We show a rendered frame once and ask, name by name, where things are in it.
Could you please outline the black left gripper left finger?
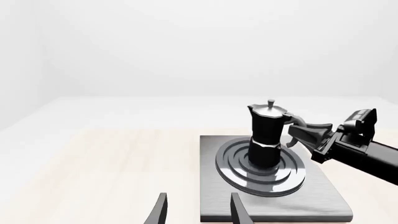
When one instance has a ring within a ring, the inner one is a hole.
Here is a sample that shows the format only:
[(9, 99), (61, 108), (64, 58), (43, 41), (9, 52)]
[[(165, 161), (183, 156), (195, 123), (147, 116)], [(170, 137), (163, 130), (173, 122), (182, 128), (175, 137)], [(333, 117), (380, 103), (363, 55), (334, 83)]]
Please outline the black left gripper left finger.
[(151, 210), (144, 224), (165, 224), (167, 219), (168, 201), (167, 194), (162, 192)]

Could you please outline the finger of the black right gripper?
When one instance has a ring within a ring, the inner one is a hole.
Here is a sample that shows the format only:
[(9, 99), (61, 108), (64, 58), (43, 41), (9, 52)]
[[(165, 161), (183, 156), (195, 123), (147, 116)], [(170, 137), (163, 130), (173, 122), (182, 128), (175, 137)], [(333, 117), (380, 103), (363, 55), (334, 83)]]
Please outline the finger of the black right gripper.
[(326, 124), (307, 124), (307, 133), (312, 135), (324, 135), (331, 131), (333, 125), (331, 123)]
[(309, 134), (307, 133), (306, 126), (307, 125), (299, 126), (297, 124), (293, 124), (289, 127), (288, 134), (304, 145), (304, 147), (306, 147), (310, 152), (323, 145), (331, 136), (331, 131), (324, 135)]

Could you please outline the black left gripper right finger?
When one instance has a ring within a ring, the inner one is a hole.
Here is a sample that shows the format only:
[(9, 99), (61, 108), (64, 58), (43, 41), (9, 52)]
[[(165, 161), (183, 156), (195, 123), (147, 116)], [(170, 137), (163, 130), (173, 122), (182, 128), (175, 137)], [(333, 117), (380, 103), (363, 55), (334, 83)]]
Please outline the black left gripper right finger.
[(236, 192), (231, 193), (230, 210), (233, 224), (254, 224)]

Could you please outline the flat black stove plate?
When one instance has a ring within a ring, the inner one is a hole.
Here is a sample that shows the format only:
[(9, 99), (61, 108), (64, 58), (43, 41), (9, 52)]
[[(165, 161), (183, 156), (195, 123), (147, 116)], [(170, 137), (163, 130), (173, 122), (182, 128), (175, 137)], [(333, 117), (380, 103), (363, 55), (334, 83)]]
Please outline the flat black stove plate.
[(200, 220), (230, 222), (238, 194), (254, 222), (350, 222), (349, 205), (302, 145), (264, 169), (248, 159), (249, 136), (201, 136)]

